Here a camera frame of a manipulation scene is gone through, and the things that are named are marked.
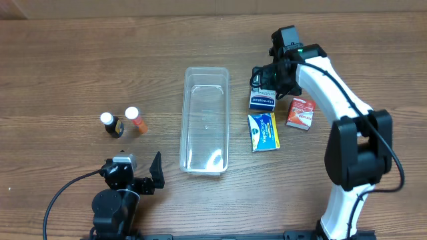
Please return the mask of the white blue plaster box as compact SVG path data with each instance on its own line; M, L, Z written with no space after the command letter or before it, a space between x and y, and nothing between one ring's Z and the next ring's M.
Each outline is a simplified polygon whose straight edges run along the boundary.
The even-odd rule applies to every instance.
M251 88L249 109L262 110L262 111L273 111L276 107L276 91Z

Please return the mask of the red white small box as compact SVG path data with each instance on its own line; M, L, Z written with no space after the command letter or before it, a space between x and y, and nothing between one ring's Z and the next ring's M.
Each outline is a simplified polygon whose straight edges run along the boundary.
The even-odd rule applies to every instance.
M298 129L309 130L314 116L316 103L294 97L290 104L286 125Z

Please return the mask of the dark bottle white cap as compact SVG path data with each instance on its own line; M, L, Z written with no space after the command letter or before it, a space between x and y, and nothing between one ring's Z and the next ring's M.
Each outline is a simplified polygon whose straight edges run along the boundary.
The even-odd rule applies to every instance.
M104 112L100 115L100 121L104 124L105 130L113 137L120 138L124 132L124 124L122 121L113 116L109 112Z

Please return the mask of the blue yellow VapoDrops box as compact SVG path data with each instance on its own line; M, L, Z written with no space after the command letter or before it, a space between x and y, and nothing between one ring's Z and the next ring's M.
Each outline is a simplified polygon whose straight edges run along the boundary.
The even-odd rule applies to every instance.
M248 115L252 151L273 151L280 148L274 113Z

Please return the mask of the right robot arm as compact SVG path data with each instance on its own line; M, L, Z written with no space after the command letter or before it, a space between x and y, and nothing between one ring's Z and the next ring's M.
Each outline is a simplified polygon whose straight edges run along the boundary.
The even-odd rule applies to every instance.
M310 239L375 239L373 231L359 231L358 218L368 195L391 170L392 118L360 100L335 72L318 45L274 45L273 61L254 67L250 85L272 88L276 97L306 91L330 124L324 165L332 182L325 213L311 231L288 231L286 236Z

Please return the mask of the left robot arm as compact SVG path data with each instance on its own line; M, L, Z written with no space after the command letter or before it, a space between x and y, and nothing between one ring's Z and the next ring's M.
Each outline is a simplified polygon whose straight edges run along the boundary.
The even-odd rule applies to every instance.
M94 213L91 239L143 239L133 228L133 220L142 195L153 195L165 185L161 166L161 153L156 153L149 168L150 177L136 177L135 157L121 151L107 159L100 169L106 190L99 192L92 201Z

